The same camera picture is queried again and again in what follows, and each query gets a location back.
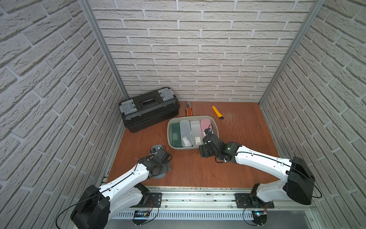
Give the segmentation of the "clear pencil case with barcode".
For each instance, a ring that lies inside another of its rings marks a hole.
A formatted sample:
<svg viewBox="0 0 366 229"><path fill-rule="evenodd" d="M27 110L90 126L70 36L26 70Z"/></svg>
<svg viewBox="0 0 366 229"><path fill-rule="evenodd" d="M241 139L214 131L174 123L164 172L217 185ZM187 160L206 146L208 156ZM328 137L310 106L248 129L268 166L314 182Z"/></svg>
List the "clear pencil case with barcode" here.
<svg viewBox="0 0 366 229"><path fill-rule="evenodd" d="M190 125L191 125L193 146L199 147L200 145L203 144L203 137L202 137L200 121L199 120L191 121Z"/></svg>

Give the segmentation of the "pink pencil case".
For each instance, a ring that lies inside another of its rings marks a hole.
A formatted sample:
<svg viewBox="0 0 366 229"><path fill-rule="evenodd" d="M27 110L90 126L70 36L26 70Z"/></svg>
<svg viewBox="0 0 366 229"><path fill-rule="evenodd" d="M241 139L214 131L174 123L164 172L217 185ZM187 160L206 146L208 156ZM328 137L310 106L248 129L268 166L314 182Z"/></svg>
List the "pink pencil case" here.
<svg viewBox="0 0 366 229"><path fill-rule="evenodd" d="M204 138L207 133L205 132L206 129L210 129L210 132L213 133L213 125L210 119L202 119L200 120L200 127L202 132L202 137Z"/></svg>

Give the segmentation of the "clear pencil case with label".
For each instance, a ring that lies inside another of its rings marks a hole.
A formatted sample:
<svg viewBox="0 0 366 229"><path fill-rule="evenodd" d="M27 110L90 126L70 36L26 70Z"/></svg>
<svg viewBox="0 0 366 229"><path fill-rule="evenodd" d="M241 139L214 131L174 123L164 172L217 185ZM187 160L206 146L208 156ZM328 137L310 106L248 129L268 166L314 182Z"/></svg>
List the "clear pencil case with label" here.
<svg viewBox="0 0 366 229"><path fill-rule="evenodd" d="M188 148L193 146L191 126L188 120L181 120L180 123L180 131L181 131L181 143L182 147Z"/></svg>

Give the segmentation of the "dark green pencil case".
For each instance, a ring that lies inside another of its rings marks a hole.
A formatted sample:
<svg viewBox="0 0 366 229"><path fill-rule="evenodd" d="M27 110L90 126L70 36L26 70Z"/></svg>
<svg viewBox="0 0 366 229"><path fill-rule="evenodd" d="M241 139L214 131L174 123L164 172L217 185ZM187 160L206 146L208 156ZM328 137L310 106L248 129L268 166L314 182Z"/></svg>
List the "dark green pencil case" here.
<svg viewBox="0 0 366 229"><path fill-rule="evenodd" d="M181 138L181 130L180 123L173 123L171 125L172 128L172 146L175 148L182 148L182 138Z"/></svg>

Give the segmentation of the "blue-grey pencil case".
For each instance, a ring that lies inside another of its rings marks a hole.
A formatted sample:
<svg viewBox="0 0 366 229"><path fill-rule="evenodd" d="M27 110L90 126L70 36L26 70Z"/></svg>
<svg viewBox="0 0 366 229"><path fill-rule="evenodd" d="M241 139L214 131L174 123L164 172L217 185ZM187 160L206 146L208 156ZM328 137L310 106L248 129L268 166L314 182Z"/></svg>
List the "blue-grey pencil case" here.
<svg viewBox="0 0 366 229"><path fill-rule="evenodd" d="M150 154L154 154L154 153L156 153L160 148L162 148L163 147L163 145L155 145L155 146L153 146L152 148L151 148L151 150L150 150ZM163 178L165 176L165 173L163 173L163 172L161 172L158 176L155 176L154 178L155 179L161 179L161 178Z"/></svg>

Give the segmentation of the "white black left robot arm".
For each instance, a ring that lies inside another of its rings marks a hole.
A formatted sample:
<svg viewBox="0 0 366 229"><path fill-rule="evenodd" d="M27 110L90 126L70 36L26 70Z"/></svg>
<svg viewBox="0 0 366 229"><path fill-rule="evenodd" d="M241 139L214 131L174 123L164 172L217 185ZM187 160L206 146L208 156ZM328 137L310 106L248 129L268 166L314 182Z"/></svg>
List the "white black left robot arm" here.
<svg viewBox="0 0 366 229"><path fill-rule="evenodd" d="M142 182L170 171L171 159L164 148L155 148L115 180L89 186L71 213L71 221L79 229L103 229L125 209L147 203L150 191Z"/></svg>

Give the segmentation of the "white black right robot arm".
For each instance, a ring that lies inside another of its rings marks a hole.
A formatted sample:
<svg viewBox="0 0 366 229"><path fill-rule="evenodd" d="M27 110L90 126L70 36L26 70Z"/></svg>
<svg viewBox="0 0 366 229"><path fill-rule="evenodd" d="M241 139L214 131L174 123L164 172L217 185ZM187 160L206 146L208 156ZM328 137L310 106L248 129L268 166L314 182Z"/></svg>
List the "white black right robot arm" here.
<svg viewBox="0 0 366 229"><path fill-rule="evenodd" d="M278 178L275 182L253 186L249 195L253 207L263 207L279 199L291 199L302 205L312 202L315 177L299 157L287 159L266 155L239 143L224 143L212 133L204 137L199 150L202 157L213 156L217 163L250 166Z"/></svg>

